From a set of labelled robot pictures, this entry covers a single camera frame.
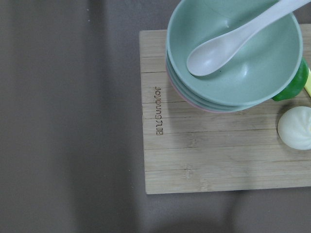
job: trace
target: yellow handle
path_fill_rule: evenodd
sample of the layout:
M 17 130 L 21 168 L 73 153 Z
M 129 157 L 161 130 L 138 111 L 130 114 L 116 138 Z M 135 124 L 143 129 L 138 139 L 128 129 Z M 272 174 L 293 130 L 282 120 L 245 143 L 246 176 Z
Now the yellow handle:
M 311 71 L 309 68 L 309 75 L 308 75 L 308 79 L 305 85 L 305 89 L 307 91 L 307 93 L 309 94 L 309 96 L 311 97 Z

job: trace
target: spoon handle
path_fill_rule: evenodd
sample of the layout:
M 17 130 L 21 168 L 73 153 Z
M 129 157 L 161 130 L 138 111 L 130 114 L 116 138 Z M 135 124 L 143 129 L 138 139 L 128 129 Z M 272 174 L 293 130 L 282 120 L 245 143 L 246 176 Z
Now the spoon handle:
M 245 29 L 247 28 L 245 32 L 250 28 L 253 28 L 251 32 L 248 31 L 251 33 L 249 35 L 251 37 L 271 23 L 302 7 L 310 1 L 311 0 L 280 0 L 256 18 L 244 24 L 242 27 L 245 27 Z

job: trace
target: wood grain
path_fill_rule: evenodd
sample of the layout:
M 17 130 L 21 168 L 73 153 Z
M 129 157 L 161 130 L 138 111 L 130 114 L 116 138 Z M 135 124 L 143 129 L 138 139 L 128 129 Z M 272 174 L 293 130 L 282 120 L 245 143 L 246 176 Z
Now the wood grain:
M 301 29 L 311 64 L 311 25 Z M 207 113 L 185 102 L 169 82 L 166 30 L 142 31 L 139 40 L 147 194 L 311 186 L 311 152 L 284 145 L 276 130 L 284 112 L 311 106 L 305 90 L 291 100 Z

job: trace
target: green object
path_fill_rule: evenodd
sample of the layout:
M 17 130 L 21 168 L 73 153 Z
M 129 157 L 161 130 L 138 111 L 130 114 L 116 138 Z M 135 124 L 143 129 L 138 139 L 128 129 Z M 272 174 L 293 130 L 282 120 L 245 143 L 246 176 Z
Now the green object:
M 288 100 L 297 96 L 304 88 L 309 75 L 309 66 L 304 58 L 301 59 L 300 66 L 293 80 L 279 94 L 274 96 L 274 101 Z

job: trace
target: stacked bowls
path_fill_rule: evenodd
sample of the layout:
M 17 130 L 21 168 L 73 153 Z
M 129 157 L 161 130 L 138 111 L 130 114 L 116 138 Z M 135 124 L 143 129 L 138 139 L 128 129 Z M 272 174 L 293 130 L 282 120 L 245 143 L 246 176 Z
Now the stacked bowls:
M 302 57 L 302 35 L 293 14 L 260 31 L 210 75 L 193 76 L 186 65 L 197 46 L 247 23 L 273 4 L 274 0 L 181 0 L 171 16 L 166 41 L 167 72 L 180 96 L 205 111 L 229 113 L 281 92 Z

